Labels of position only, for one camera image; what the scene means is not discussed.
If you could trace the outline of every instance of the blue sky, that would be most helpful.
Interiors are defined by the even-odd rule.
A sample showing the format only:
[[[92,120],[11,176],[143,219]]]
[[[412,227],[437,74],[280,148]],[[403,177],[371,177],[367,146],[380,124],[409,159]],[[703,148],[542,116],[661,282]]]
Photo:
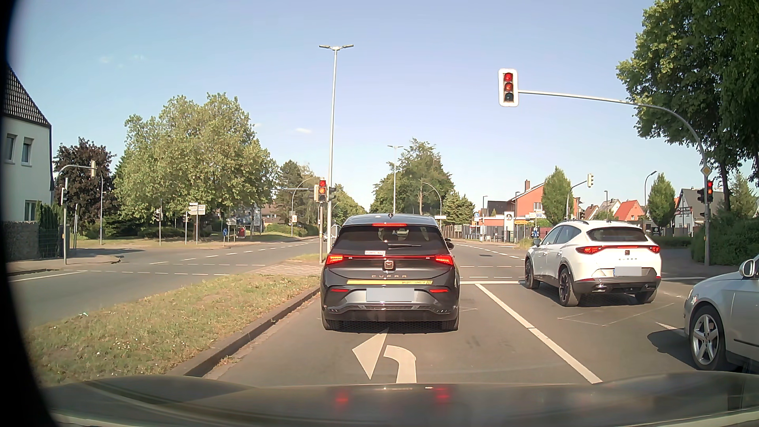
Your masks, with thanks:
[[[82,136],[121,154],[124,121],[172,96],[237,96],[278,163],[326,176],[332,53],[338,59],[334,180],[369,207],[388,144],[435,144],[456,188],[480,205],[553,171],[595,186],[586,204],[642,202],[644,179],[700,186],[694,149],[638,138],[633,108],[520,96],[497,102],[497,71],[519,87],[624,99],[629,58],[653,0],[543,2],[132,2],[22,0],[11,67],[53,124],[53,144]]]

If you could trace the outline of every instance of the car hood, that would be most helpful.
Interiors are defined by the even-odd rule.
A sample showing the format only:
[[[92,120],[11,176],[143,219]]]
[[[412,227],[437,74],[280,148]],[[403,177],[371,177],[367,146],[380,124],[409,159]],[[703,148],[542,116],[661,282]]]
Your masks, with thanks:
[[[81,425],[643,425],[726,411],[759,419],[759,377],[683,372],[583,385],[365,384],[250,387],[136,375],[46,389]]]

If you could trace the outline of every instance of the car wheel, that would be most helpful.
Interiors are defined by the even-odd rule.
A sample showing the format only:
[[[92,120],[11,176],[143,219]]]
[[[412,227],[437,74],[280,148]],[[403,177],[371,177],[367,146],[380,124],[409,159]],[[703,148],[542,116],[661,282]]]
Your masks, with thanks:
[[[540,287],[540,281],[535,280],[532,261],[529,259],[524,262],[524,282],[527,284],[527,289],[537,289]]]
[[[325,319],[324,313],[322,313],[322,326],[324,326],[324,329],[327,331],[339,331],[340,321]]]
[[[562,268],[559,272],[559,302],[565,307],[576,307],[580,303],[580,299],[572,287],[573,283],[574,280],[572,280],[569,269],[567,267]]]
[[[654,290],[648,290],[646,292],[636,293],[635,301],[638,301],[638,304],[648,304],[657,297],[657,292],[659,292],[658,288]]]
[[[691,332],[688,335],[691,357],[696,367],[702,371],[731,371],[735,369],[727,361],[725,350],[725,329],[722,318],[711,305],[699,308],[691,318]]]
[[[444,331],[458,331],[458,315],[451,321],[442,321],[440,327]]]

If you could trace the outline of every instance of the road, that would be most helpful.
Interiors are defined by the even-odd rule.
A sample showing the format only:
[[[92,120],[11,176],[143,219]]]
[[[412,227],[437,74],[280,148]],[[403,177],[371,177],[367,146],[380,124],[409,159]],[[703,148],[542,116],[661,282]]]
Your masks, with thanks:
[[[22,325],[33,327],[136,301],[214,277],[239,274],[319,251],[317,240],[267,242],[234,248],[98,249],[121,258],[10,278]]]
[[[669,280],[651,304],[606,295],[566,308],[556,288],[524,287],[518,248],[467,242],[453,253],[462,276],[458,331],[413,323],[325,331],[312,300],[207,377],[261,387],[587,384],[694,369],[680,328],[684,298],[698,279],[672,277],[665,265]]]

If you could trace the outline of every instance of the traffic light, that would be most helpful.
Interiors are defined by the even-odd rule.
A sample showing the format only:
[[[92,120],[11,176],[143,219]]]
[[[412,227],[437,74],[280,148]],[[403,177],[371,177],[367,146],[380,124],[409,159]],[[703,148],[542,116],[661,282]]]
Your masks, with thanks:
[[[714,181],[709,180],[707,181],[707,201],[709,203],[714,201]]]
[[[517,71],[514,68],[498,70],[498,102],[501,106],[519,105]]]
[[[319,180],[319,202],[327,201],[327,181],[320,179]]]

